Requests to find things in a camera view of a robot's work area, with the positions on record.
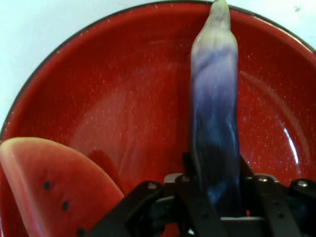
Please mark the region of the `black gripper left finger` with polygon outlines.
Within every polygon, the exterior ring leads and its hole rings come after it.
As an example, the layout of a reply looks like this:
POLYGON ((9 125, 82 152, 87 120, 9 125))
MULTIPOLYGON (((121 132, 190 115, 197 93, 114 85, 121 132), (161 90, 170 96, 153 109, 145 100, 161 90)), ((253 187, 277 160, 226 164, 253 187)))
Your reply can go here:
POLYGON ((180 236, 192 230, 197 237, 226 237, 212 203, 197 183, 189 153, 182 155, 184 174, 164 185, 146 181, 125 196, 85 233, 86 237, 159 237, 176 223, 180 236))

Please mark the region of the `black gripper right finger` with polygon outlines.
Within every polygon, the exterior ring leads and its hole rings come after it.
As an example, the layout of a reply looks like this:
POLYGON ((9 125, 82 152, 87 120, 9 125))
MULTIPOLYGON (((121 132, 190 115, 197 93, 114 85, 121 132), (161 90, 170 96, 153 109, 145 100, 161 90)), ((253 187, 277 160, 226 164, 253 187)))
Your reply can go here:
POLYGON ((267 237, 316 235, 316 182, 299 178, 289 186, 270 174, 255 174, 240 158, 241 193, 245 214, 256 217, 267 237))

